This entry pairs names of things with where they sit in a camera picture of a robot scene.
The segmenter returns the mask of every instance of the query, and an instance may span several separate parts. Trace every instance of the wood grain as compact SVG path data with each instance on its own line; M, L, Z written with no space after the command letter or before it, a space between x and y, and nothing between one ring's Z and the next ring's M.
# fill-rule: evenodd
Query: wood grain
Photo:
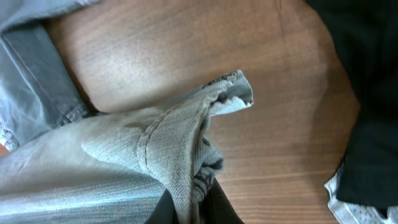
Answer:
M141 108L241 69L255 104L215 117L209 133L233 207L245 223L337 223L323 184L359 106L303 1L103 1L47 29L100 111Z

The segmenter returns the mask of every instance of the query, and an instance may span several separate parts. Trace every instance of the wooden table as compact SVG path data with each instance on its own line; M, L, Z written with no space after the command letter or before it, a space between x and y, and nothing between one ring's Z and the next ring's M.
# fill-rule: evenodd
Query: wooden table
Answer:
M302 0L103 1L47 29L87 101L133 110L241 69L254 106L213 119L218 180L245 223L337 223L325 181L358 112L331 37Z

